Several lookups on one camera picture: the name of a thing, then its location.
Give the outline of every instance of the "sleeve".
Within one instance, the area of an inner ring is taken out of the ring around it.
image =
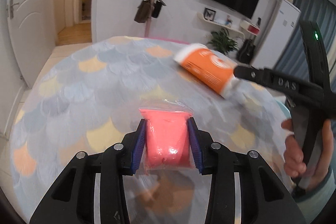
[[[321,184],[307,195],[295,199],[307,224],[311,223],[327,204],[334,193],[335,177],[331,167]]]

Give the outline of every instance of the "finger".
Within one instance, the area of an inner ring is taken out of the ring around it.
[[[303,161],[303,152],[295,140],[294,135],[290,135],[286,138],[285,145],[289,156],[298,164],[301,163]]]
[[[331,158],[334,152],[334,136],[331,130],[330,120],[326,120],[323,124],[322,142],[323,149],[318,163],[318,169],[316,171],[323,171],[325,173],[325,171],[327,171],[329,168]]]
[[[283,165],[283,168],[284,168],[286,174],[289,175],[291,178],[296,178],[296,177],[299,176],[299,172],[297,172],[297,171],[291,169],[291,168],[287,165],[287,163],[285,163],[285,164]]]
[[[281,127],[283,129],[287,129],[291,132],[293,132],[293,122],[292,122],[292,119],[288,119],[288,120],[285,120],[281,123]]]
[[[294,171],[297,171],[299,174],[303,174],[306,172],[307,166],[304,162],[302,163],[297,163],[288,153],[286,150],[285,153],[283,154],[283,157],[285,158],[285,162],[288,165],[288,167]]]

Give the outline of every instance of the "brown bag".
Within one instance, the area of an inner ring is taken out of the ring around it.
[[[142,0],[138,11],[135,15],[134,21],[138,23],[145,23],[151,15],[151,0]]]

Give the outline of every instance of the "orange package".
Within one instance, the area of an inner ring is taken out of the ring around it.
[[[140,109],[147,120],[145,169],[191,167],[187,119],[191,113]]]
[[[224,98],[239,82],[233,75],[236,64],[220,59],[203,44],[183,48],[174,60]]]

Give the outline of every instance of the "plastic bag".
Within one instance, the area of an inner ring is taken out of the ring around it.
[[[146,101],[140,112],[147,120],[145,170],[192,167],[187,119],[193,112],[179,102]]]

